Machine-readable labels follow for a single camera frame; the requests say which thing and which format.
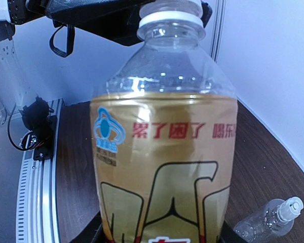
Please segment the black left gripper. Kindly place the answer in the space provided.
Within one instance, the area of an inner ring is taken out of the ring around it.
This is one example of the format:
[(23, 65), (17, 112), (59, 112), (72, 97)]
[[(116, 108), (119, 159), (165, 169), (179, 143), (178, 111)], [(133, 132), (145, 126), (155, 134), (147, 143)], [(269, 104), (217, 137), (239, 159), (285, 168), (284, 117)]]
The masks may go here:
[(22, 25), (41, 17), (72, 25), (123, 46), (140, 43), (137, 37), (143, 5), (150, 1), (7, 0), (8, 22)]

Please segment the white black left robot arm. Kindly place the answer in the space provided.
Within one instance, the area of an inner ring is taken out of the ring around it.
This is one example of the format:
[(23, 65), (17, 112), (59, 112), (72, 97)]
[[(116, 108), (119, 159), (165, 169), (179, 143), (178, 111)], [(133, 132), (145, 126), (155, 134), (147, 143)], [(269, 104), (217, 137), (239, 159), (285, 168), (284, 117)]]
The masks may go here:
[(79, 28), (123, 46), (139, 43), (139, 11), (152, 1), (0, 1), (0, 42), (11, 40), (15, 27), (48, 17), (54, 27), (67, 27), (67, 53)]

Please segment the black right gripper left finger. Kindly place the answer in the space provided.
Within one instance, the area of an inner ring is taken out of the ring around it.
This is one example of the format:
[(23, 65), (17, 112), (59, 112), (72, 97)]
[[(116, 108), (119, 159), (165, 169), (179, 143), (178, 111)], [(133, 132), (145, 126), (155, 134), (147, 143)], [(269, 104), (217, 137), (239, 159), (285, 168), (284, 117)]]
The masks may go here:
[(101, 214), (98, 212), (96, 216), (89, 222), (84, 231), (85, 243), (103, 243), (104, 233), (102, 228)]

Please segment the large gold label drink bottle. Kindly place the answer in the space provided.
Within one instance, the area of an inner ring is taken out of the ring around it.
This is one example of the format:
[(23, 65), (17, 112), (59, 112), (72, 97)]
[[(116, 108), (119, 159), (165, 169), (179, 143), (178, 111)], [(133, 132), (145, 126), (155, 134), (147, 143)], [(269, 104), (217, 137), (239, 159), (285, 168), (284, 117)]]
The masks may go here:
[(238, 103), (203, 50), (201, 1), (139, 12), (143, 46), (91, 100), (106, 242), (219, 242), (230, 194)]

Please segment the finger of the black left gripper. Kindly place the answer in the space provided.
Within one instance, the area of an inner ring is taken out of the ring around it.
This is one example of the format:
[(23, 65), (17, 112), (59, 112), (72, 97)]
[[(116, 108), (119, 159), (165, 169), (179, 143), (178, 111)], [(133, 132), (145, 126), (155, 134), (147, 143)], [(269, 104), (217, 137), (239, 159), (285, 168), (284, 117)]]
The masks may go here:
[(203, 23), (203, 27), (205, 28), (212, 16), (213, 11), (212, 11), (211, 6), (207, 2), (201, 1), (201, 6), (202, 6), (202, 10), (203, 10), (201, 20)]

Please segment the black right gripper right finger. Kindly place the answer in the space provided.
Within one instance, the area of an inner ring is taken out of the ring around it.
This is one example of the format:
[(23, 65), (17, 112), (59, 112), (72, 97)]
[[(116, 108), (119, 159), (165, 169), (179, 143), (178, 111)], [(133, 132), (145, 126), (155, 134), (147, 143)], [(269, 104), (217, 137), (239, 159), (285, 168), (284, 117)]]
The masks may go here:
[(247, 241), (238, 236), (233, 231), (233, 229), (224, 221), (219, 236), (219, 243), (247, 243)]

